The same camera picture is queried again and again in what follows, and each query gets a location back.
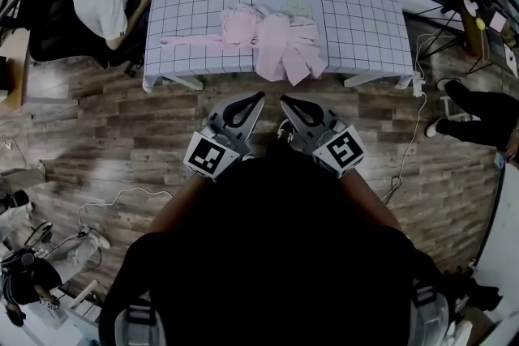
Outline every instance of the pink cloth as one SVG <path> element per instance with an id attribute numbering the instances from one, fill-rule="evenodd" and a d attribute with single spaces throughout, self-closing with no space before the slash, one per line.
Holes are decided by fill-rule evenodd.
<path id="1" fill-rule="evenodd" d="M 269 81 L 288 78 L 292 85 L 309 74 L 320 76 L 328 66 L 319 57 L 319 31 L 311 19 L 239 4 L 222 11 L 221 22 L 221 34 L 166 36 L 161 43 L 163 47 L 206 45 L 224 51 L 258 49 L 256 72 Z"/>

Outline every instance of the checkered tablecloth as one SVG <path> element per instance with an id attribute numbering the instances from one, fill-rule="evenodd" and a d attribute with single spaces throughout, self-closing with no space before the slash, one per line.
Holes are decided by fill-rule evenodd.
<path id="1" fill-rule="evenodd" d="M 220 33 L 220 12 L 238 3 L 263 4 L 270 11 L 283 11 L 287 4 L 297 3 L 295 8 L 302 8 L 318 24 L 320 56 L 329 63 L 326 72 L 413 73 L 398 0 L 153 0 L 144 73 L 148 83 L 151 80 L 152 85 L 159 76 L 253 71 L 255 56 L 250 49 L 222 53 L 200 45 L 160 45 L 163 36 Z"/>

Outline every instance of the wooden desk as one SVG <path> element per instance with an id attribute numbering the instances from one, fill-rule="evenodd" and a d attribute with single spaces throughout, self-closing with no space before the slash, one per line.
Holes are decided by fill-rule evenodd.
<path id="1" fill-rule="evenodd" d="M 29 31 L 17 29 L 0 46 L 0 55 L 7 58 L 7 70 L 14 89 L 0 102 L 0 114 L 10 113 L 24 104 L 77 105 L 77 100 L 27 96 Z"/>

